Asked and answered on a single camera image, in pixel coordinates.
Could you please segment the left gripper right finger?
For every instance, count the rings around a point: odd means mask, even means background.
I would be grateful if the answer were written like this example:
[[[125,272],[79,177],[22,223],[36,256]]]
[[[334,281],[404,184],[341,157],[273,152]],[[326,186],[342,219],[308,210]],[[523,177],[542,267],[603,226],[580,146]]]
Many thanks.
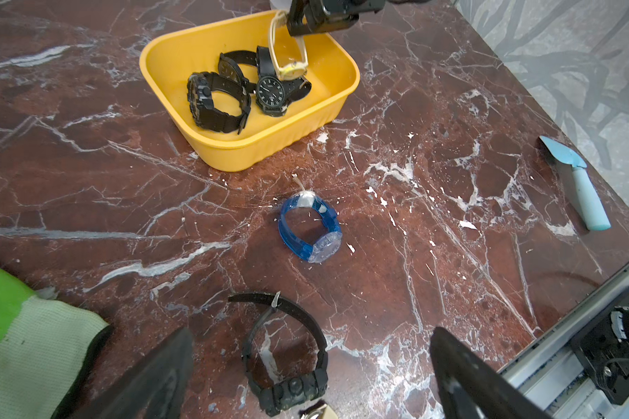
[[[440,404],[446,418],[547,418],[445,328],[430,341]]]

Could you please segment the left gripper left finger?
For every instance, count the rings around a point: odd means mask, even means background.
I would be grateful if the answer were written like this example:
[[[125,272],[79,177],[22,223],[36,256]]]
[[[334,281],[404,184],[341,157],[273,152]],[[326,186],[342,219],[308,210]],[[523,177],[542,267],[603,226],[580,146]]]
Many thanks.
[[[193,342],[191,331],[179,328],[72,417],[180,417],[193,372]]]

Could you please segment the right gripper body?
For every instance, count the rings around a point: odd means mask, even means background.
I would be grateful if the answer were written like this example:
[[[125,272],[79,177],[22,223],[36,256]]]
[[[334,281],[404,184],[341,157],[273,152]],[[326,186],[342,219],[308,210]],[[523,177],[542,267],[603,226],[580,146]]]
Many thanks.
[[[351,28],[363,13],[384,9],[384,0],[305,0],[291,3],[287,28],[293,37]]]

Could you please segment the beige strap watch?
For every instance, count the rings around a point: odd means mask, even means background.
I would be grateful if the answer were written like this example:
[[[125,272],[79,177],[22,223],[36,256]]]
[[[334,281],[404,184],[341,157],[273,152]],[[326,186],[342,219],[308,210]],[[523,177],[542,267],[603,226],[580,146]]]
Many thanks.
[[[287,28],[288,13],[278,10],[268,29],[268,48],[277,76],[282,81],[305,76],[309,68],[304,37],[292,37]]]

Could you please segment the thin dark strap watch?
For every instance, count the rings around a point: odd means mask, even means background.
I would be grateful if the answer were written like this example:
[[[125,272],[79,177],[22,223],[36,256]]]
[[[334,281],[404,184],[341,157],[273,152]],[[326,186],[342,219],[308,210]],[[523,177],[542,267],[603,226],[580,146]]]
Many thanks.
[[[277,77],[269,49],[258,46],[256,62],[259,80],[254,89],[256,102],[262,113],[270,117],[283,117],[291,103],[306,98],[312,84],[304,77],[281,81]]]

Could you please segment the black slim watch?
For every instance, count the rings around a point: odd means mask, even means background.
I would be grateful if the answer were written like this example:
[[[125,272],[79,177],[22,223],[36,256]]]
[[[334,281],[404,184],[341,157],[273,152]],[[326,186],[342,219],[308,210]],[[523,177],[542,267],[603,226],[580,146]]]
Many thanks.
[[[257,66],[256,52],[237,50],[221,53],[218,57],[218,73],[229,80],[241,84],[250,94],[253,94],[256,84],[246,78],[241,66]]]

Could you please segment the yellow plastic storage box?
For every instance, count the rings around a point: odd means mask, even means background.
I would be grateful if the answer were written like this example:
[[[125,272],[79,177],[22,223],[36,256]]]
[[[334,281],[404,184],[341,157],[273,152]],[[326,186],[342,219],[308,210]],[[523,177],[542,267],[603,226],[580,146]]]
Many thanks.
[[[214,169],[248,169],[333,122],[359,85],[360,71],[346,50],[328,34],[310,35],[305,38],[309,56],[306,78],[312,90],[290,105],[285,116],[264,115],[253,105],[241,133],[215,133],[198,127],[187,101],[190,75],[216,70],[222,52],[266,46],[274,14],[269,10],[175,31],[152,40],[141,53],[143,77],[183,137]]]

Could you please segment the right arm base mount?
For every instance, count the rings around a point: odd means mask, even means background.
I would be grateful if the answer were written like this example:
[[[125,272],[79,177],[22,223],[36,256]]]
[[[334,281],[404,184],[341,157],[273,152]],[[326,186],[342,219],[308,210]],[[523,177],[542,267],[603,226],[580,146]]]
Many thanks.
[[[629,288],[570,341],[597,389],[613,405],[629,398]]]

